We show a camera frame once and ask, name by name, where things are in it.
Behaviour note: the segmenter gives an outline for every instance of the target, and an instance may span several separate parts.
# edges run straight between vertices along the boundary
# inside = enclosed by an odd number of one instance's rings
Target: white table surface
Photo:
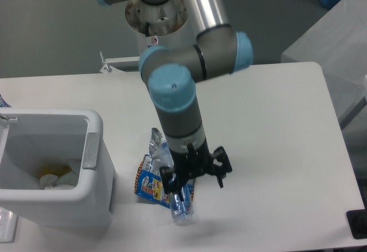
[[[233,172],[197,179],[196,222],[138,202],[134,180],[159,121],[138,73],[0,79],[14,107],[91,108],[118,173],[104,229],[54,229],[20,219],[1,251],[298,251],[358,246],[346,219],[363,208],[321,68],[258,65],[197,85],[210,150]]]

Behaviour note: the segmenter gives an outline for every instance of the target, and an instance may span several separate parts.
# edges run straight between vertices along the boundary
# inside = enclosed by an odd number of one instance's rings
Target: white trash bin
[[[45,226],[112,221],[116,172],[91,110],[0,108],[0,206]],[[44,167],[80,161],[76,187],[42,190]]]

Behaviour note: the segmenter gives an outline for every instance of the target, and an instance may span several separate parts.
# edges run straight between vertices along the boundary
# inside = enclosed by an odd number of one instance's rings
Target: plastic bottle
[[[162,141],[162,144],[159,146],[158,150],[161,158],[161,165],[173,167],[173,159],[166,140]],[[180,200],[177,193],[168,194],[172,218],[175,223],[179,224],[186,223],[187,221],[191,220],[191,217],[194,214],[191,194],[187,184],[182,187],[181,192],[183,196],[183,202]]]

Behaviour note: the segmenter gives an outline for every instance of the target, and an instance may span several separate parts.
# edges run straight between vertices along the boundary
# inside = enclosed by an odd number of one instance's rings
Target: gray floor
[[[223,1],[234,29],[252,40],[255,64],[280,62],[282,51],[327,12],[317,0]],[[138,55],[124,7],[0,0],[0,77],[96,73],[101,50],[106,58]]]

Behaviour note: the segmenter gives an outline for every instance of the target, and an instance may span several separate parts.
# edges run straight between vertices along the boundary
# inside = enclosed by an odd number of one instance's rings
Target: silver metal pole
[[[184,0],[196,33],[229,23],[222,0]]]

